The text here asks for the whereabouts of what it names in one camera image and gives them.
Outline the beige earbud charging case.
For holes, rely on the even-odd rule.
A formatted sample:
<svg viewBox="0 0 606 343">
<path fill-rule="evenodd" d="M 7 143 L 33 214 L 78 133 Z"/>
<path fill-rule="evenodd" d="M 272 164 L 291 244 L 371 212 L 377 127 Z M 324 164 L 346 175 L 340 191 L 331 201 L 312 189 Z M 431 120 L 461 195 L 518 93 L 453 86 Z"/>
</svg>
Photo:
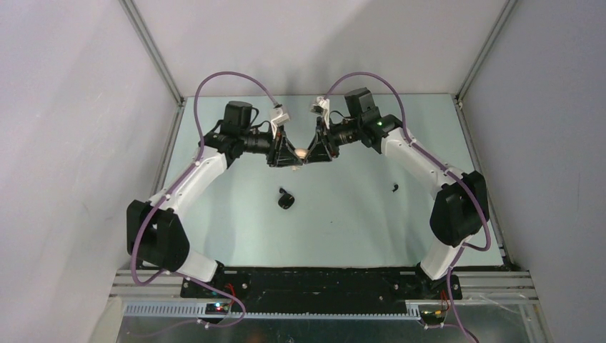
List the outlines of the beige earbud charging case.
<svg viewBox="0 0 606 343">
<path fill-rule="evenodd" d="M 308 149 L 303 149 L 303 148 L 297 148 L 294 150 L 294 153 L 296 154 L 296 156 L 300 159 L 305 159 L 309 153 Z"/>
</svg>

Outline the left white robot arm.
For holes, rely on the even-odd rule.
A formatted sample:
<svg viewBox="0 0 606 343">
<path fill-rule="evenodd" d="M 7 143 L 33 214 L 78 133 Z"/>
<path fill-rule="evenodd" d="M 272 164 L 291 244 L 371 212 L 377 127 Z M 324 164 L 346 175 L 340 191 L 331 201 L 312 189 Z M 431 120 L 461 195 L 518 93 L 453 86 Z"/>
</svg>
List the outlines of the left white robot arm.
<svg viewBox="0 0 606 343">
<path fill-rule="evenodd" d="M 283 125 L 289 120 L 285 107 L 278 104 L 270 111 L 266 131 L 253 123 L 258 114 L 250 103 L 229 101 L 223 118 L 200 140 L 185 170 L 150 199 L 134 200 L 127 207 L 126 249 L 133 267 L 138 261 L 148 262 L 198 279 L 198 288 L 208 297 L 223 294 L 226 279 L 217 273 L 220 262 L 191 246 L 182 217 L 243 154 L 263 154 L 271 167 L 302 163 L 284 132 Z"/>
</svg>

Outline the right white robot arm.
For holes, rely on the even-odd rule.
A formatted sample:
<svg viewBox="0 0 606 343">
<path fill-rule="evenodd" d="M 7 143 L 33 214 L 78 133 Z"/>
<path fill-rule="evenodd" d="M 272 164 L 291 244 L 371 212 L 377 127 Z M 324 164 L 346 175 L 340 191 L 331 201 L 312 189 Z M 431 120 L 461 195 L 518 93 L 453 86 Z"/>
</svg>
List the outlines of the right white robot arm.
<svg viewBox="0 0 606 343">
<path fill-rule="evenodd" d="M 472 236 L 484 232 L 486 243 L 481 249 L 491 247 L 485 178 L 478 171 L 466 173 L 432 155 L 400 118 L 381 115 L 369 89 L 355 89 L 344 99 L 349 114 L 338 124 L 330 119 L 327 96 L 318 96 L 312 103 L 317 128 L 304 163 L 331 161 L 339 156 L 341 146 L 360 141 L 403 166 L 429 192 L 434 200 L 429 218 L 434 239 L 419 263 L 424 274 L 416 278 L 415 287 L 420 296 L 433 299 L 443 291 L 443 277 L 456 265 L 463 249 L 473 248 Z"/>
</svg>

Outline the black earbud charging case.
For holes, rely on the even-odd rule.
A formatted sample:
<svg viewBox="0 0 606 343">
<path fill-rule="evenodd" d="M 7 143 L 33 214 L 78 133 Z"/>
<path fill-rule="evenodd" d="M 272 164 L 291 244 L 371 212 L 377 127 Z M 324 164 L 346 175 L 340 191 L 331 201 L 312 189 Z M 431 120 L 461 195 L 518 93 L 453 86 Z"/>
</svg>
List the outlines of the black earbud charging case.
<svg viewBox="0 0 606 343">
<path fill-rule="evenodd" d="M 280 194 L 280 197 L 278 199 L 279 207 L 282 209 L 291 208 L 295 202 L 294 196 L 284 188 L 279 189 L 279 194 Z"/>
</svg>

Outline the left controller board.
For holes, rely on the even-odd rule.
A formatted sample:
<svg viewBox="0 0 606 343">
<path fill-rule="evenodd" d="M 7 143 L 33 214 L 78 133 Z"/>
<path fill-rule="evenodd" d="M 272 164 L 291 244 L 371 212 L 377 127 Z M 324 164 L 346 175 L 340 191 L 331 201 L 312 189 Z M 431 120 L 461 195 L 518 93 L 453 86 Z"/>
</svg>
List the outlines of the left controller board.
<svg viewBox="0 0 606 343">
<path fill-rule="evenodd" d="M 230 310 L 230 305 L 227 303 L 207 303 L 204 308 L 204 314 L 210 315 L 227 315 Z"/>
</svg>

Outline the controller board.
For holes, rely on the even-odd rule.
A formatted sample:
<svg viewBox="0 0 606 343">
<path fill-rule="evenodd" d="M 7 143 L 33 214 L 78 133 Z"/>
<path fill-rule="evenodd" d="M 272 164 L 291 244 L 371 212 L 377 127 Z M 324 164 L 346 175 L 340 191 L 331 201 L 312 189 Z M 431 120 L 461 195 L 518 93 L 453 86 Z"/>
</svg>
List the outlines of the controller board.
<svg viewBox="0 0 606 343">
<path fill-rule="evenodd" d="M 204 314 L 210 315 L 227 315 L 230 310 L 230 305 L 227 303 L 207 303 L 204 308 Z"/>
<path fill-rule="evenodd" d="M 427 326 L 440 326 L 445 321 L 445 312 L 442 310 L 436 311 L 421 311 L 420 321 Z"/>
</svg>

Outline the right controller board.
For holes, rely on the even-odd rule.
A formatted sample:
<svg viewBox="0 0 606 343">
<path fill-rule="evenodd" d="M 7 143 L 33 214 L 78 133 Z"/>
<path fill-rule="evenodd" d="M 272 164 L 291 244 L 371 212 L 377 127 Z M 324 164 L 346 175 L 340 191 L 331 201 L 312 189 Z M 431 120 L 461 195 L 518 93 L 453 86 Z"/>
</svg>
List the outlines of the right controller board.
<svg viewBox="0 0 606 343">
<path fill-rule="evenodd" d="M 420 321 L 427 326 L 440 326 L 445 321 L 445 312 L 442 310 L 436 311 L 421 311 Z"/>
</svg>

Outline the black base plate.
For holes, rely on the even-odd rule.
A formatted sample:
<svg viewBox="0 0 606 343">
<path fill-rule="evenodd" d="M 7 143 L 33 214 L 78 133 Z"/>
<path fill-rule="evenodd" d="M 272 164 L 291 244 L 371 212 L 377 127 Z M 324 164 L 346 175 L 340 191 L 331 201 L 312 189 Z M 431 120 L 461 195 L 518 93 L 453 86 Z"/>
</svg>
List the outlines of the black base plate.
<svg viewBox="0 0 606 343">
<path fill-rule="evenodd" d="M 183 299 L 223 299 L 226 292 L 249 312 L 299 314 L 406 313 L 412 300 L 462 299 L 457 276 L 431 280 L 420 267 L 225 267 L 206 289 L 183 280 Z"/>
</svg>

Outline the left aluminium frame post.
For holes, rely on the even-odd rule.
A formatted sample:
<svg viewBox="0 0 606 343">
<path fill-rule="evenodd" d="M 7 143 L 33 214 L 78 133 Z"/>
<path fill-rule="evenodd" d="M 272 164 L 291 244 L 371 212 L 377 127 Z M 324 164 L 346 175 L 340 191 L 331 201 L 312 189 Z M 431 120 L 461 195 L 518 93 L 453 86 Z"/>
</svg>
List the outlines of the left aluminium frame post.
<svg viewBox="0 0 606 343">
<path fill-rule="evenodd" d="M 140 12 L 139 7 L 133 0 L 118 0 L 121 7 L 126 14 L 126 17 L 130 21 L 135 34 L 138 36 L 144 50 L 148 54 L 152 64 L 154 65 L 160 79 L 169 91 L 169 94 L 173 98 L 177 106 L 181 106 L 184 97 L 177 86 L 175 78 L 169 70 L 169 66 L 166 63 L 162 53 L 155 42 L 152 32 L 150 31 L 146 21 Z"/>
</svg>

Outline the aluminium frame post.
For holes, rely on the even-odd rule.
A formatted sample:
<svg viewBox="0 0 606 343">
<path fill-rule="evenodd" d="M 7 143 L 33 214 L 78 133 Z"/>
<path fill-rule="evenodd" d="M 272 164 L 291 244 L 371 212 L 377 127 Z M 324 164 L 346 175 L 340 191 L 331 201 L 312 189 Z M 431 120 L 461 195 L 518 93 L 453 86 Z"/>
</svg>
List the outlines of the aluminium frame post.
<svg viewBox="0 0 606 343">
<path fill-rule="evenodd" d="M 479 74 L 485 60 L 496 44 L 497 39 L 500 37 L 502 30 L 504 29 L 507 22 L 514 10 L 516 9 L 519 1 L 518 0 L 506 0 L 503 7 L 501 8 L 497 18 L 491 26 L 484 42 L 482 43 L 479 52 L 477 53 L 474 61 L 468 72 L 466 73 L 461 86 L 455 94 L 455 99 L 458 102 L 463 102 L 470 87 L 472 86 L 476 76 Z"/>
<path fill-rule="evenodd" d="M 177 86 L 175 78 L 169 70 L 169 66 L 166 63 L 162 53 L 155 42 L 152 32 L 150 31 L 146 21 L 140 12 L 139 7 L 133 0 L 118 0 L 121 7 L 126 14 L 126 17 L 130 21 L 135 34 L 138 36 L 144 50 L 148 54 L 152 64 L 154 65 L 160 79 L 169 91 L 169 94 L 173 98 L 177 106 L 181 106 L 184 97 Z"/>
</svg>

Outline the right aluminium frame post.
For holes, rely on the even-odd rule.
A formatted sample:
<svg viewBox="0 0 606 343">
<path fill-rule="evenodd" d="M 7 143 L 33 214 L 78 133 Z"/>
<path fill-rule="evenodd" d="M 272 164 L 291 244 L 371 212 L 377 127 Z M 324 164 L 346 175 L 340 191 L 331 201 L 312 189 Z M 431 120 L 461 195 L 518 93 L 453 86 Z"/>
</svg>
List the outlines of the right aluminium frame post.
<svg viewBox="0 0 606 343">
<path fill-rule="evenodd" d="M 476 76 L 479 74 L 485 60 L 496 44 L 497 39 L 500 37 L 502 30 L 504 29 L 507 22 L 514 10 L 516 9 L 519 1 L 518 0 L 506 0 L 503 7 L 501 8 L 497 18 L 491 26 L 484 42 L 482 43 L 479 52 L 477 53 L 474 61 L 468 72 L 466 73 L 461 86 L 455 94 L 455 99 L 458 102 L 463 102 L 470 87 L 472 86 Z"/>
</svg>

